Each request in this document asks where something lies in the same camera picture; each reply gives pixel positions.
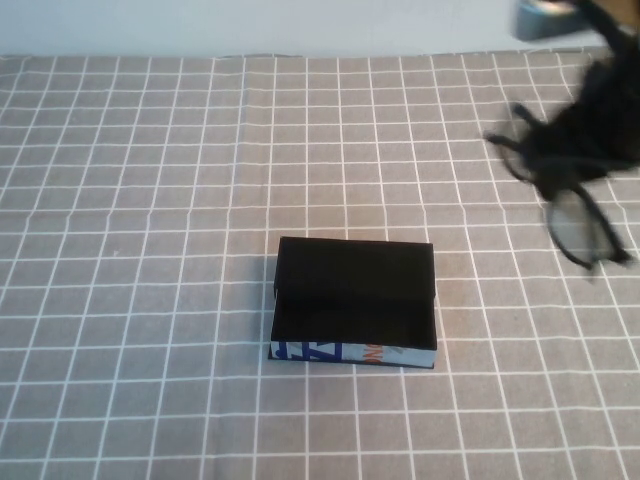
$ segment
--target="white grid line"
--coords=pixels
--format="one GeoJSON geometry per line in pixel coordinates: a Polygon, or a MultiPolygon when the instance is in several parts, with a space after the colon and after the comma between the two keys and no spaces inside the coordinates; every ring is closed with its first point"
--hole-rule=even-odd
{"type": "MultiPolygon", "coordinates": [[[[340,61],[336,62],[336,71],[337,71],[337,81],[338,81],[338,91],[340,91],[340,61]]],[[[344,136],[343,136],[343,121],[342,121],[342,96],[338,94],[338,122],[340,125],[340,160],[342,162],[342,201],[344,202],[344,235],[345,238],[349,239],[349,210],[347,208],[347,190],[346,190],[346,181],[347,176],[345,172],[345,156],[344,156],[344,136]]],[[[356,428],[356,453],[358,459],[358,480],[362,480],[362,446],[360,439],[360,414],[359,414],[359,405],[358,405],[358,372],[356,371],[356,366],[351,366],[351,378],[353,381],[353,407],[356,411],[355,414],[355,428],[356,428]]]]}
{"type": "MultiPolygon", "coordinates": [[[[400,70],[402,71],[402,62],[400,62],[400,70]]],[[[404,93],[404,101],[405,101],[405,108],[407,111],[407,117],[409,116],[409,101],[407,99],[407,92],[406,90],[403,92],[404,93]]],[[[414,160],[414,170],[415,170],[415,174],[416,174],[416,182],[420,182],[420,172],[418,170],[418,161],[417,161],[417,156],[416,156],[416,151],[415,151],[415,145],[413,143],[413,132],[411,131],[411,129],[409,129],[409,135],[411,138],[411,153],[413,155],[413,160],[414,160]]],[[[425,233],[425,240],[427,242],[430,242],[430,237],[429,237],[429,222],[428,222],[428,216],[427,216],[427,210],[425,208],[425,202],[422,196],[422,189],[418,188],[418,195],[420,198],[420,204],[422,205],[422,215],[423,215],[423,219],[424,219],[424,233],[425,233]]],[[[440,331],[436,333],[439,335],[436,335],[437,337],[440,337],[442,339],[441,345],[437,345],[438,348],[442,348],[443,353],[444,353],[444,362],[446,364],[446,371],[447,372],[451,372],[451,362],[449,359],[449,346],[447,343],[447,337],[446,337],[446,333],[445,333],[445,328],[444,328],[444,322],[442,319],[442,309],[440,306],[440,298],[438,297],[437,294],[437,284],[434,285],[434,287],[436,288],[436,295],[435,295],[435,309],[436,312],[434,312],[434,315],[436,317],[438,317],[438,321],[440,322],[440,331]]],[[[403,388],[403,393],[405,395],[405,408],[407,409],[407,412],[409,411],[409,404],[406,398],[406,376],[407,376],[407,372],[404,371],[403,372],[403,378],[402,378],[402,388],[403,388]]],[[[465,445],[464,445],[464,436],[462,435],[462,425],[460,423],[460,413],[458,411],[458,399],[456,397],[456,390],[455,390],[455,385],[454,385],[454,381],[453,381],[453,376],[452,375],[448,375],[448,379],[449,379],[449,388],[451,389],[451,398],[452,398],[452,403],[453,403],[453,412],[455,415],[455,419],[456,419],[456,430],[458,433],[458,442],[460,443],[460,450],[462,451],[462,467],[464,470],[464,477],[465,480],[469,480],[469,465],[467,462],[467,454],[466,454],[466,450],[465,450],[465,445]]]]}
{"type": "MultiPolygon", "coordinates": [[[[496,65],[495,56],[492,55],[491,58],[492,58],[492,60],[494,62],[494,65],[496,65]]],[[[473,109],[474,109],[474,112],[476,114],[476,118],[478,118],[478,112],[477,112],[477,109],[476,109],[475,105],[473,106],[473,109]]],[[[485,152],[487,154],[487,159],[488,159],[489,158],[489,152],[488,152],[486,144],[484,145],[484,149],[485,149],[485,152]]],[[[489,170],[491,171],[491,176],[493,177],[493,171],[491,170],[491,168],[489,168],[489,170]]],[[[494,182],[494,188],[495,188],[495,191],[496,191],[496,195],[498,195],[498,187],[495,184],[495,182],[494,182]]],[[[525,284],[524,284],[524,281],[523,281],[523,277],[522,277],[522,274],[520,272],[520,266],[518,265],[518,259],[516,257],[515,251],[513,251],[513,241],[511,239],[511,234],[509,232],[509,227],[508,227],[508,222],[507,222],[507,212],[506,212],[506,210],[504,208],[504,205],[500,204],[500,208],[502,210],[502,218],[504,220],[504,229],[505,229],[505,233],[507,235],[507,240],[509,242],[509,248],[512,250],[513,264],[515,266],[516,273],[517,273],[517,276],[518,276],[518,279],[519,279],[520,290],[522,292],[522,298],[524,299],[525,304],[526,304],[527,316],[529,317],[529,323],[531,324],[531,329],[532,329],[533,335],[535,337],[536,348],[538,350],[538,355],[540,356],[540,361],[542,363],[542,369],[545,372],[545,381],[547,383],[547,388],[549,389],[549,392],[550,392],[550,395],[551,395],[551,401],[552,401],[553,407],[555,409],[555,417],[556,417],[556,421],[558,422],[558,428],[560,429],[560,435],[562,437],[562,443],[563,443],[565,448],[568,448],[569,447],[569,442],[567,440],[567,434],[566,434],[566,432],[564,430],[564,425],[562,423],[562,418],[561,418],[560,412],[558,410],[558,401],[556,399],[556,394],[555,394],[555,391],[553,389],[553,384],[551,383],[551,377],[549,376],[549,369],[548,369],[548,366],[547,366],[547,361],[546,361],[546,359],[544,357],[544,353],[542,352],[542,346],[540,345],[540,336],[538,334],[538,329],[536,327],[536,323],[535,323],[535,321],[533,319],[533,312],[531,311],[531,306],[529,305],[529,297],[527,295],[527,289],[525,287],[525,284]]],[[[569,464],[569,469],[571,470],[571,477],[574,480],[577,480],[575,466],[573,464],[573,458],[571,457],[571,454],[569,453],[569,451],[567,451],[566,456],[567,456],[567,462],[569,464]]]]}
{"type": "MultiPolygon", "coordinates": [[[[242,69],[243,72],[246,69],[246,61],[243,61],[242,64],[242,69]]],[[[240,99],[239,99],[239,104],[240,104],[240,108],[238,109],[238,121],[241,118],[241,112],[242,112],[242,105],[243,105],[243,99],[244,99],[244,95],[241,95],[240,99]]],[[[202,138],[204,140],[204,128],[202,131],[202,138]]],[[[237,140],[239,140],[240,138],[240,129],[238,128],[237,131],[237,140]]],[[[233,152],[233,156],[234,156],[234,160],[237,160],[238,158],[238,144],[236,143],[236,147],[234,149],[233,152]]],[[[231,179],[232,179],[232,185],[229,188],[229,198],[227,201],[228,204],[228,208],[227,208],[227,218],[226,218],[226,230],[225,230],[225,240],[224,240],[224,247],[223,247],[223,254],[222,254],[222,266],[221,268],[221,285],[220,285],[220,289],[218,291],[218,315],[216,315],[216,327],[215,327],[215,332],[214,332],[214,348],[213,348],[213,352],[211,354],[211,368],[210,368],[210,378],[209,378],[209,388],[207,389],[207,403],[206,403],[206,408],[209,411],[211,409],[211,401],[213,398],[213,388],[214,388],[214,378],[215,378],[215,368],[216,368],[216,359],[217,359],[217,353],[218,353],[218,349],[217,349],[217,345],[219,344],[218,342],[218,338],[219,338],[219,334],[220,334],[220,320],[221,320],[221,314],[220,312],[222,312],[222,294],[223,294],[223,290],[224,290],[224,276],[226,273],[226,262],[227,262],[227,250],[228,250],[228,245],[229,245],[229,225],[230,225],[230,214],[231,214],[231,205],[233,203],[233,192],[234,192],[234,179],[235,179],[235,162],[234,162],[234,166],[233,166],[233,170],[231,172],[231,179]]],[[[187,239],[185,239],[185,252],[186,253],[186,246],[187,246],[187,239]]],[[[205,461],[204,458],[207,454],[207,446],[208,446],[208,440],[209,440],[209,422],[207,421],[205,423],[204,426],[204,433],[202,436],[202,459],[200,461],[200,478],[204,479],[204,475],[205,475],[205,461]]]]}
{"type": "MultiPolygon", "coordinates": [[[[276,98],[276,82],[277,82],[277,77],[275,76],[275,72],[278,71],[278,59],[276,58],[273,62],[273,70],[274,70],[274,77],[273,77],[273,95],[272,95],[272,103],[275,103],[275,98],[276,98]]],[[[275,109],[271,110],[271,123],[272,123],[272,127],[271,127],[271,145],[269,147],[269,161],[271,161],[273,159],[273,133],[275,130],[275,127],[273,127],[273,122],[275,119],[275,109]]],[[[269,163],[269,166],[267,167],[268,170],[268,179],[267,179],[267,208],[266,208],[266,212],[265,212],[265,227],[266,227],[266,233],[264,236],[264,260],[262,262],[262,280],[264,281],[264,287],[262,288],[262,315],[260,317],[260,339],[264,339],[264,324],[265,324],[265,309],[266,309],[266,305],[267,305],[267,261],[268,261],[268,253],[269,253],[269,234],[268,234],[268,229],[269,229],[269,208],[271,206],[271,175],[273,172],[273,166],[271,165],[271,163],[269,163]]],[[[258,475],[258,439],[259,439],[259,435],[260,435],[260,397],[261,397],[261,393],[262,393],[262,357],[265,354],[265,350],[263,348],[258,349],[258,380],[257,380],[257,385],[256,385],[256,416],[254,419],[254,426],[253,426],[253,460],[251,462],[251,479],[252,480],[256,480],[257,475],[258,475]]]]}
{"type": "MultiPolygon", "coordinates": [[[[149,61],[147,62],[147,73],[149,72],[150,68],[151,68],[151,59],[149,59],[149,61]]],[[[139,118],[139,116],[140,116],[141,106],[142,106],[141,102],[139,102],[138,103],[138,110],[136,112],[136,118],[139,118]]],[[[129,146],[127,147],[127,155],[131,151],[132,142],[133,142],[133,132],[131,132],[131,136],[129,137],[129,146]]],[[[118,186],[122,185],[123,175],[124,175],[124,169],[122,169],[121,172],[120,172],[120,177],[118,178],[118,186]]],[[[115,206],[116,205],[116,200],[115,200],[115,198],[116,197],[114,197],[113,202],[111,204],[111,211],[109,212],[109,214],[107,216],[107,226],[109,226],[109,224],[110,224],[109,222],[110,222],[111,218],[113,217],[113,214],[114,214],[114,212],[116,210],[116,206],[115,206]]],[[[147,228],[148,228],[148,226],[149,226],[149,217],[147,217],[147,228]]],[[[145,236],[144,236],[144,239],[143,239],[142,251],[144,251],[145,247],[146,247],[146,240],[147,240],[147,237],[148,237],[148,233],[147,232],[145,232],[145,236]]],[[[106,246],[106,242],[107,242],[107,236],[105,235],[104,238],[102,239],[102,245],[100,247],[100,258],[99,258],[99,260],[98,260],[98,262],[96,264],[96,272],[100,268],[100,262],[102,261],[102,255],[104,253],[104,248],[106,246]]],[[[136,271],[136,278],[137,279],[139,279],[141,267],[142,267],[142,259],[140,259],[140,261],[138,262],[138,268],[137,268],[137,271],[136,271]]],[[[134,288],[132,290],[132,292],[131,292],[131,298],[129,300],[128,314],[125,317],[126,320],[125,320],[125,325],[124,325],[124,331],[123,331],[123,334],[122,334],[122,342],[121,342],[121,345],[120,345],[121,348],[120,348],[120,351],[118,352],[118,359],[116,361],[116,368],[115,368],[115,371],[114,371],[114,380],[118,378],[118,375],[120,373],[120,366],[122,364],[122,357],[124,355],[124,348],[123,347],[124,347],[124,345],[126,343],[127,335],[128,335],[128,332],[129,332],[129,325],[131,323],[131,312],[132,312],[132,309],[133,309],[133,302],[134,302],[134,299],[135,299],[135,293],[136,293],[136,290],[134,288]]],[[[114,398],[115,398],[115,394],[116,394],[116,387],[117,387],[117,385],[114,383],[112,385],[112,387],[111,387],[111,391],[109,392],[109,401],[107,403],[107,417],[111,416],[111,410],[113,409],[113,402],[114,402],[114,398]]],[[[98,458],[99,459],[102,457],[102,454],[104,452],[104,444],[105,444],[105,440],[106,440],[106,437],[107,437],[107,428],[108,428],[107,423],[108,422],[105,422],[105,425],[103,426],[103,430],[102,430],[102,435],[100,437],[100,445],[99,445],[99,448],[98,448],[98,458]]],[[[100,473],[100,460],[97,462],[96,467],[95,467],[95,469],[93,471],[93,480],[97,480],[98,479],[99,473],[100,473]]]]}
{"type": "MultiPolygon", "coordinates": [[[[431,58],[430,60],[431,60],[431,66],[434,67],[433,58],[431,58]]],[[[434,74],[433,78],[434,78],[434,81],[436,82],[436,85],[437,85],[437,81],[438,80],[437,80],[437,76],[435,74],[434,74]]],[[[449,144],[447,144],[447,149],[449,151],[449,158],[451,159],[451,161],[453,161],[453,154],[451,152],[451,147],[449,146],[449,144]]],[[[456,173],[455,173],[455,169],[452,169],[452,171],[453,171],[454,179],[457,178],[456,173]]],[[[458,199],[459,199],[460,203],[462,203],[462,197],[460,196],[460,188],[458,187],[457,184],[456,184],[456,192],[457,192],[458,199]]],[[[464,230],[465,230],[465,234],[466,234],[466,237],[467,237],[467,242],[468,242],[469,247],[471,248],[471,245],[472,245],[471,237],[469,236],[469,230],[467,228],[467,212],[466,212],[466,209],[464,209],[464,208],[462,210],[462,218],[463,218],[463,225],[465,227],[464,230]]],[[[495,369],[499,370],[498,358],[496,356],[495,349],[493,348],[493,340],[491,338],[491,326],[489,325],[489,319],[487,318],[487,313],[486,313],[486,310],[484,309],[484,307],[485,307],[484,297],[483,297],[483,294],[482,294],[482,288],[480,286],[480,281],[478,280],[478,269],[476,267],[475,259],[473,258],[473,256],[471,257],[471,263],[472,263],[472,266],[473,266],[473,272],[474,272],[475,277],[476,277],[476,288],[478,290],[478,296],[480,298],[480,304],[481,304],[482,309],[483,309],[482,310],[482,315],[483,315],[483,318],[484,318],[485,326],[487,328],[487,332],[489,334],[489,342],[491,344],[491,356],[492,356],[492,359],[493,359],[493,364],[495,366],[495,369]]],[[[500,387],[500,396],[502,397],[502,403],[505,406],[505,408],[507,408],[508,407],[507,398],[505,396],[504,386],[502,385],[502,379],[500,377],[498,377],[498,385],[500,387]]],[[[510,438],[510,441],[511,441],[511,445],[513,446],[514,449],[516,449],[516,440],[515,440],[515,436],[513,434],[513,427],[511,426],[511,418],[507,415],[506,416],[506,420],[507,420],[507,427],[508,427],[508,430],[509,430],[509,438],[510,438]]],[[[519,459],[517,454],[514,454],[514,459],[515,459],[515,464],[516,464],[516,470],[518,472],[518,478],[520,480],[523,480],[522,468],[520,467],[520,459],[519,459]]]]}

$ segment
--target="table surface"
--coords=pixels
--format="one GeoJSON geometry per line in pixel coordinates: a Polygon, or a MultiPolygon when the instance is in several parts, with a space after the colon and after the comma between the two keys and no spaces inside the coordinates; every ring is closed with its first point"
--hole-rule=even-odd
{"type": "Polygon", "coordinates": [[[640,267],[481,140],[589,54],[0,60],[0,478],[640,478],[640,267]],[[435,370],[268,360],[281,235],[432,242],[435,370]]]}

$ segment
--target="blurry object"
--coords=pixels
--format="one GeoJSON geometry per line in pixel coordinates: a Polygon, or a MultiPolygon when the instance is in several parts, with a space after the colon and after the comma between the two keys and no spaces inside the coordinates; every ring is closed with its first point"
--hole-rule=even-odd
{"type": "Polygon", "coordinates": [[[581,13],[567,2],[520,0],[514,36],[523,42],[560,37],[589,29],[581,13]]]}
{"type": "Polygon", "coordinates": [[[583,184],[640,165],[640,50],[638,36],[624,33],[605,10],[591,1],[575,6],[605,38],[609,58],[588,65],[576,100],[548,123],[514,104],[505,128],[485,138],[515,178],[550,202],[556,246],[593,271],[602,261],[632,259],[583,184]]]}
{"type": "MultiPolygon", "coordinates": [[[[523,42],[534,42],[583,32],[592,27],[576,6],[580,0],[519,0],[513,34],[523,42]]],[[[640,26],[640,1],[599,0],[595,5],[605,10],[620,25],[640,26]]]]}

